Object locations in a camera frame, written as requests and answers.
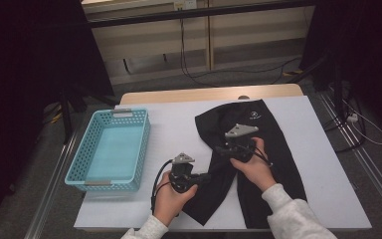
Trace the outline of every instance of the blue plastic basket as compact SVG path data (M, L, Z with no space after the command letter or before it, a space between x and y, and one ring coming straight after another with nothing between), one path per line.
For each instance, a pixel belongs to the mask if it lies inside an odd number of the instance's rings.
M138 190L149 132L147 109L95 112L66 184L83 191Z

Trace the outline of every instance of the black pants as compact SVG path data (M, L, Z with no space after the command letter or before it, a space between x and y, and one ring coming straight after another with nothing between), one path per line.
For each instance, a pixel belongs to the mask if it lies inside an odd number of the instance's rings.
M291 198L306 200L305 191L284 134L263 101L231 103L213 108L195 117L200 137L212 148L225 145L225 132L236 123L257 126L257 136L265 141L265 152L274 163L274 177ZM272 214L262 191L241 171L235 169L228 156L212 152L209 166L210 183L199 187L183 211L204 225L222 204L235 175L238 177L238 196L247 228L269 228L267 216Z

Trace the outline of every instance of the hand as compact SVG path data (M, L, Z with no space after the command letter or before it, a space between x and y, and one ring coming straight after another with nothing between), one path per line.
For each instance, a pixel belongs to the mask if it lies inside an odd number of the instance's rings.
M265 153L265 142L258 137L253 137L252 140L256 142L256 147L262 152L265 158L268 158ZM235 168L244 172L246 177L255 183L262 191L266 191L269 187L276 184L269 166L255 154L248 162L241 162L235 158L231 158L231 163Z
M158 192L154 208L154 216L165 226L169 226L173 218L182 210L185 203L195 195L198 187L193 185L188 191L178 193L169 184L169 173L170 171L164 172L162 180L157 185Z

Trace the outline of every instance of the basket handle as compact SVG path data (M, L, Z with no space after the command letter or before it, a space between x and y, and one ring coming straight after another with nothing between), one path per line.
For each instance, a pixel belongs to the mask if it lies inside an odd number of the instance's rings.
M85 186L110 186L111 181L110 180L103 180L103 181L85 181Z
M114 109L110 112L115 118L133 117L132 109Z

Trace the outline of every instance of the white logo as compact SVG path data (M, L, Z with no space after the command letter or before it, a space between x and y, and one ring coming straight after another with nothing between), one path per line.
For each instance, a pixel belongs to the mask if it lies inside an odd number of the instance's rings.
M250 120L255 120L260 118L261 116L257 112L251 112Z

